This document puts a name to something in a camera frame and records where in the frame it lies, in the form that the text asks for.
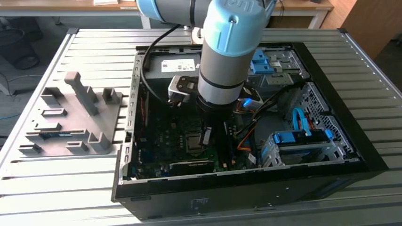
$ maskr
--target wooden cabinet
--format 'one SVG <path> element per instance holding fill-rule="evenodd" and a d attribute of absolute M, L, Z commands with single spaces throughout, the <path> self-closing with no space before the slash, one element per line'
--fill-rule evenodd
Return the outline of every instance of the wooden cabinet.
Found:
<path fill-rule="evenodd" d="M 346 28 L 374 59 L 394 35 L 402 31 L 402 0 L 330 0 L 323 29 Z"/>

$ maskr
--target white sticker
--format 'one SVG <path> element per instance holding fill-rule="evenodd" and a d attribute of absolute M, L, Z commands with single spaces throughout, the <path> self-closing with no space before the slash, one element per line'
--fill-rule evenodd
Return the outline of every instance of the white sticker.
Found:
<path fill-rule="evenodd" d="M 271 67 L 281 67 L 281 63 L 279 62 L 270 62 Z"/>
<path fill-rule="evenodd" d="M 162 72 L 190 72 L 195 71 L 194 59 L 162 61 Z"/>
<path fill-rule="evenodd" d="M 254 155 L 251 155 L 251 153 L 249 153 L 249 159 L 255 164 L 257 158 L 254 157 Z"/>

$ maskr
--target metal case frame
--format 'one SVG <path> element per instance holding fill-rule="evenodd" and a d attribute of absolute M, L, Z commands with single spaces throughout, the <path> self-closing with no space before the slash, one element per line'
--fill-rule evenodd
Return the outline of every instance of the metal case frame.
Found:
<path fill-rule="evenodd" d="M 142 220 L 170 216 L 198 216 L 207 212 L 270 207 L 273 205 L 327 197 L 354 182 L 373 178 L 387 165 L 361 129 L 329 79 L 303 43 L 262 43 L 261 47 L 291 46 L 310 73 L 331 113 L 349 138 L 361 161 L 343 164 L 287 169 L 249 170 L 243 174 L 207 175 L 196 178 L 160 179 L 147 183 L 126 183 L 123 180 L 131 161 L 132 131 L 139 84 L 139 62 L 146 47 L 138 48 L 131 100 L 128 103 L 127 139 L 118 154 L 112 201 L 120 202 Z M 200 51 L 202 46 L 158 46 L 160 51 Z"/>

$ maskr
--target power supply label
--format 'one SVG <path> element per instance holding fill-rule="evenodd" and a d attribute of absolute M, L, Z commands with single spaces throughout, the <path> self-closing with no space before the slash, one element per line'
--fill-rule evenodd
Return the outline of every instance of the power supply label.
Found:
<path fill-rule="evenodd" d="M 178 59 L 162 61 L 162 72 L 195 71 L 194 59 Z"/>

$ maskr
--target slotted metal surface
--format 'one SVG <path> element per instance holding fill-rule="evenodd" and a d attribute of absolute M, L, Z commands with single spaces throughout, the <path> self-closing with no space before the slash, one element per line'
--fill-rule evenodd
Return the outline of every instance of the slotted metal surface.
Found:
<path fill-rule="evenodd" d="M 127 225 L 140 221 L 111 202 L 116 152 L 103 156 L 20 158 L 21 132 L 46 86 L 72 92 L 64 72 L 78 70 L 95 92 L 115 87 L 124 94 L 115 149 L 124 140 L 127 101 L 136 45 L 148 45 L 166 30 L 88 30 L 67 35 L 0 152 L 1 225 Z M 402 222 L 402 98 L 354 41 L 335 30 L 274 29 L 263 41 L 303 41 L 390 171 L 361 181 L 329 198 L 199 217 L 154 220 L 176 225 L 234 221 L 220 225 L 379 225 Z M 190 33 L 174 32 L 159 45 L 190 44 Z"/>

